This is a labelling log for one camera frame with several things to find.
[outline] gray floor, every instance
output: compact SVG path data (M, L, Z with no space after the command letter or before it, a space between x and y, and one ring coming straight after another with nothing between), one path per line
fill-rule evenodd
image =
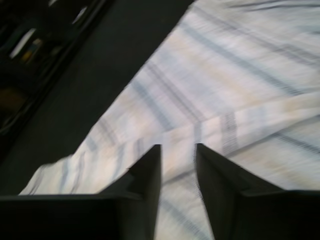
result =
M0 165L0 195L77 149L192 0L115 0Z

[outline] dark background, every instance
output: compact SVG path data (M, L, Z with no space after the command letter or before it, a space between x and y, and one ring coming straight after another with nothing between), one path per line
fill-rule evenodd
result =
M192 0L115 0L0 163L0 195L73 154Z

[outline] striped fabric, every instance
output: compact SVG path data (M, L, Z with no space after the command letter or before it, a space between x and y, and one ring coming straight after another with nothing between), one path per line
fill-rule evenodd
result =
M209 240L196 143L282 188L320 189L315 2L198 0L74 155L21 194L97 193L162 144L156 239Z

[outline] cloth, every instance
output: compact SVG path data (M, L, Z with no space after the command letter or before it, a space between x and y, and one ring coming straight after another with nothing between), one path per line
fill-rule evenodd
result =
M77 151L21 194L97 193L161 144L155 239L208 240L196 143L281 188L319 189L320 8L306 2L195 2Z

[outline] blue stripe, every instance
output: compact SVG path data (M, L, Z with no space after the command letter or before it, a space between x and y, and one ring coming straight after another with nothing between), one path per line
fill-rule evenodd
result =
M119 147L118 147L118 153L117 153L118 157L117 157L117 160L116 160L116 169L114 171L114 174L112 176L112 180L114 181L116 179L116 177L118 176L120 170L121 170L121 167L123 165L123 162L124 162L124 155L125 155L125 144L121 144Z
M166 211L170 212L173 218L175 218L182 226L188 229L194 235L194 239L210 239L209 236L202 232L196 224L190 221L181 211L175 208L175 206L173 206L168 200L162 198L160 200L160 206L163 207Z
M304 141L301 141L301 140L297 140L293 137L290 137L290 136L286 136L286 135L283 135L281 133L275 133L273 134L272 136L276 137L277 139L279 140L282 140L284 141L285 143L288 143L288 144L291 144L295 147L298 147L298 148L301 148L301 149L304 149L308 152L311 152L313 154L316 154L316 155L319 155L320 154L320 149L316 146L313 146L307 142L304 142Z
M190 174L193 174L195 173L195 170L192 169L192 170L189 170L189 171L186 171L186 172L183 172L177 176L174 176L173 178L170 178L168 179L167 181L165 181L162 186L165 186L165 185L169 185L169 184L173 184L173 183L176 183L182 179L184 179L185 177L189 176Z
M148 69L149 72L156 77L158 83L164 86L164 90L166 91L167 96L181 110L181 112L191 117L193 122L199 122L200 120L205 119L202 112L200 112L174 84L171 83L169 85L169 83L167 83L169 82L168 78L155 64L149 61L145 65L145 68Z
M199 34L195 29L188 26L185 22L182 22L180 26L184 29L184 31L194 38L199 43L203 44L204 46L210 48L212 51L220 54L226 59L231 60L233 63L237 64L244 70L250 71L252 74L259 76L261 79L265 80L270 85L277 87L284 91L285 93L293 96L297 96L303 94L303 92L294 89L292 86L278 80L277 78L269 75L268 73L262 71L261 69L253 66L252 64L248 63L247 61L243 60L242 58L232 54L231 52L227 51L226 49L222 48L221 46L214 43L212 40L202 36Z
M171 51L166 48L162 48L158 51L156 56L158 58L164 58L162 62L166 64L166 68L170 68L171 72L178 75L177 77L179 77L179 74L180 76L183 76L183 82L185 85L187 87L192 86L192 93L196 93L197 96L210 95L210 100L208 97L202 99L207 108L211 109L218 115L232 110L232 108L228 106L215 92L220 88L220 85L217 85L216 82L210 83L215 84L213 88L211 85L197 84L197 82L195 82L197 76L194 75L194 71L189 68L185 68L183 64L178 64L179 58L175 57Z
M30 192L28 193L28 195L33 195L38 190L38 188L39 188L39 186L41 184L41 180L44 177L43 169L44 168L42 166L39 168L39 172L38 172L38 174L36 176L36 180L34 182L34 185L33 185L32 189L30 190Z
M277 45L274 45L274 44L272 44L272 43L270 43L270 42L268 42L268 41L266 41L256 35L253 35L252 32L250 31L250 29L247 29L243 26L241 26L241 27L234 26L234 25L230 24L229 22L223 21L222 19L205 12L204 10L202 10L199 7L195 6L193 8L193 11L195 13L198 12L199 16L204 18L205 20L209 20L215 24L222 25L224 27L224 29L226 29L230 32L237 32L238 34L242 34L242 35L250 37L250 38L248 38L249 40L260 44L261 46L265 47L266 49L271 50L275 54L282 55L286 58L289 58L292 61L295 61L299 64L304 64L308 67L314 66L314 67L318 68L318 63L308 61L308 60L301 57L301 56L305 56L305 55L309 54L308 52L304 52L304 50L302 50L302 49L299 49L297 47L293 47L290 45L285 45L286 48L285 48L285 46L279 47ZM308 57L308 58L311 57L312 60L318 59L318 57L316 57L316 56L306 56L306 57Z
M296 4L296 5L278 5L278 6L266 6L257 9L247 10L248 12L255 12L261 10L270 10L270 9L290 9L290 8L320 8L320 4Z
M90 135L88 135L85 139L85 143L88 146L89 150L91 152L94 152L95 150L97 150L97 144L95 143L95 141L92 139L92 137Z
M78 187L79 187L79 182L80 182L80 179L83 175L83 171L84 171L84 165L85 165L85 162L84 162L84 156L85 156L85 153L83 152L81 154L81 156L79 157L79 163L78 163L78 167L77 167L77 177L76 177L76 180L74 181L74 185L71 189L71 192L70 193L74 193L75 191L77 191Z
M285 0L268 0L268 1L259 1L259 2L253 2L253 3L245 3L245 4L237 4L232 5L230 8L240 8L240 7L251 7L251 6L259 6L264 4L273 4L273 3L279 3L283 2Z
M238 146L238 133L237 122L234 112L224 114L220 117L221 133L222 133L222 152L228 155L235 150L239 149Z
M105 118L101 118L98 121L98 123L99 123L99 126L103 129L103 131L106 132L108 140L111 142L111 144L115 145L118 142L118 140L114 131L109 126L107 120Z
M68 177L68 172L69 172L69 158L65 159L62 164L62 178L61 178L61 183L60 183L60 188L59 188L60 194L62 193L62 191L65 187L67 177Z
M149 107L151 112L155 115L159 123L162 125L163 129L166 131L170 131L174 128L171 121L167 118L167 116L161 111L158 104L155 100L149 95L148 91L143 87L137 79L132 81L132 88L136 91L136 93L140 96L140 98L144 101L144 103Z

